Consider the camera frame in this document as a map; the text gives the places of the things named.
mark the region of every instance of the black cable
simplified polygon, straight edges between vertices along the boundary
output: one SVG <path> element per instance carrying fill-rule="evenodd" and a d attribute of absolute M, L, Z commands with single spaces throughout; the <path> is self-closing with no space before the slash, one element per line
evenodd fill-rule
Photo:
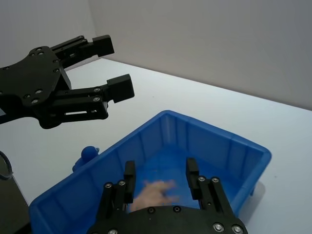
<path fill-rule="evenodd" d="M 7 157 L 7 156 L 5 155 L 5 153 L 2 152 L 2 151 L 0 151 L 0 157 L 3 158 L 5 164 L 6 164 L 7 168 L 8 168 L 8 172 L 9 172 L 8 175 L 2 175 L 2 174 L 0 174 L 0 179 L 1 179 L 1 180 L 8 180 L 8 179 L 10 179 L 10 178 L 12 177 L 12 166 L 11 166 L 11 163 L 10 163 L 8 157 Z"/>

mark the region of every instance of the gray wall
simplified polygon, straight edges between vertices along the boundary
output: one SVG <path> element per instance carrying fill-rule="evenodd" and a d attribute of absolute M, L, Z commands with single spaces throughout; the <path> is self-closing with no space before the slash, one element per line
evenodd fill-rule
<path fill-rule="evenodd" d="M 0 67 L 22 60 L 37 46 L 96 35 L 86 0 L 1 0 L 0 32 Z"/>
<path fill-rule="evenodd" d="M 111 59 L 312 110 L 311 0 L 89 0 Z"/>

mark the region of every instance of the white table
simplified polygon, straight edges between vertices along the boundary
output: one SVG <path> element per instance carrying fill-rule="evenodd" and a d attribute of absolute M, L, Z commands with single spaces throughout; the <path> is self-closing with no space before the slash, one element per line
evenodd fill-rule
<path fill-rule="evenodd" d="M 68 72 L 73 88 L 130 74 L 135 98 L 109 106 L 107 120 L 41 129 L 36 119 L 0 125 L 27 202 L 71 173 L 87 145 L 101 152 L 162 110 L 198 118 L 267 147 L 273 157 L 240 218 L 250 234 L 309 233 L 312 227 L 312 112 L 214 86 L 99 59 Z"/>

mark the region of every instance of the blue storage bin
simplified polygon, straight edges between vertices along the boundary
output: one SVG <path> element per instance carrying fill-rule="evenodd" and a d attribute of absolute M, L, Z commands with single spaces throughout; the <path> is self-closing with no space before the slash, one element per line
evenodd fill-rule
<path fill-rule="evenodd" d="M 85 234 L 93 225 L 103 184 L 123 178 L 125 162 L 136 163 L 135 196 L 143 181 L 175 180 L 179 205 L 198 208 L 185 176 L 186 158 L 200 173 L 221 179 L 236 215 L 271 160 L 264 147 L 172 111 L 163 111 L 78 168 L 30 205 L 34 234 Z"/>

